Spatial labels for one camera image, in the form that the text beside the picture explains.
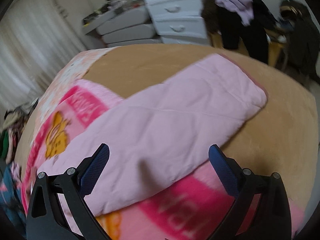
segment pink blanket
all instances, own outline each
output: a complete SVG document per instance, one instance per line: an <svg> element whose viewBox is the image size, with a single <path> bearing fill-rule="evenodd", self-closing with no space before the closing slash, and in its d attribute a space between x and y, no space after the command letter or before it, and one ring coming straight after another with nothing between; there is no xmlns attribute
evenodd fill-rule
<svg viewBox="0 0 320 240"><path fill-rule="evenodd" d="M85 197L94 215L107 214L190 174L212 144L223 145L266 101L238 66L213 54L102 114L38 172L63 173L108 144L109 162Z"/></svg>

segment pile of clothes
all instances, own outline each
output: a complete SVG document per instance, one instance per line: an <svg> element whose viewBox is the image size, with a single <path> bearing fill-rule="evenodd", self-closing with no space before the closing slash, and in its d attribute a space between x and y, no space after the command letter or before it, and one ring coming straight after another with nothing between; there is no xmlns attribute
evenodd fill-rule
<svg viewBox="0 0 320 240"><path fill-rule="evenodd" d="M4 115L4 123L0 128L0 159L6 164L14 160L18 142L28 119L29 114L26 114L20 106L7 111Z"/></svg>
<svg viewBox="0 0 320 240"><path fill-rule="evenodd" d="M280 13L281 17L292 26L288 29L289 62L302 74L320 83L320 78L316 74L320 34L307 6L295 0L283 0Z"/></svg>
<svg viewBox="0 0 320 240"><path fill-rule="evenodd" d="M249 56L266 64L266 30L271 30L277 36L271 39L286 43L291 66L320 84L316 73L320 35L307 6L283 0L279 10L277 21L262 0L206 0L201 16L210 33L220 31L225 49L238 49L241 38Z"/></svg>
<svg viewBox="0 0 320 240"><path fill-rule="evenodd" d="M277 20L262 0L206 0L201 16L209 32L221 32L225 49L238 49L242 38L250 57L268 64L265 29Z"/></svg>
<svg viewBox="0 0 320 240"><path fill-rule="evenodd" d="M21 166L15 162L3 165L0 160L0 212L4 212L15 229L26 238L27 218L21 204Z"/></svg>

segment lavender clothing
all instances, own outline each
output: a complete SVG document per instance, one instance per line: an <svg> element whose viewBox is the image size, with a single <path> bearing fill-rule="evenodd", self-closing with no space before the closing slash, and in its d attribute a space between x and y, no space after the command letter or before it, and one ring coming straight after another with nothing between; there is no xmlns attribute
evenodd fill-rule
<svg viewBox="0 0 320 240"><path fill-rule="evenodd" d="M215 3L230 12L236 12L241 17L244 26L249 26L254 18L252 0L215 0Z"/></svg>

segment metal screw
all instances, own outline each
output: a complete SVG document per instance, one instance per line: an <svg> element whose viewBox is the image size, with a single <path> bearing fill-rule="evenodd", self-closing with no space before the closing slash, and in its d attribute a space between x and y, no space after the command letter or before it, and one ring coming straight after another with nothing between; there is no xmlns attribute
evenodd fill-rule
<svg viewBox="0 0 320 240"><path fill-rule="evenodd" d="M45 173L44 173L44 172L40 172L40 173L38 174L38 178L39 178L39 179L42 179L44 176L45 176Z"/></svg>
<svg viewBox="0 0 320 240"><path fill-rule="evenodd" d="M280 174L277 173L277 172L275 172L275 173L273 174L273 177L274 177L275 179L279 179L279 178L280 178Z"/></svg>
<svg viewBox="0 0 320 240"><path fill-rule="evenodd" d="M76 169L75 169L75 168L70 168L70 169L67 170L67 174L68 174L68 175L72 175L72 174L74 174L75 172L76 172Z"/></svg>
<svg viewBox="0 0 320 240"><path fill-rule="evenodd" d="M251 170L249 170L249 169L243 169L243 174L244 175L250 175L251 174Z"/></svg>

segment white plastic storage drawers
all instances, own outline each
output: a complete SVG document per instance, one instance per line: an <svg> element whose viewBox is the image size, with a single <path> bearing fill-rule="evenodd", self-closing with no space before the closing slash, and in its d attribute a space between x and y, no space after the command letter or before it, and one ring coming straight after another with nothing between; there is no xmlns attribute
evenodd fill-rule
<svg viewBox="0 0 320 240"><path fill-rule="evenodd" d="M145 0L163 43L209 45L201 0Z"/></svg>

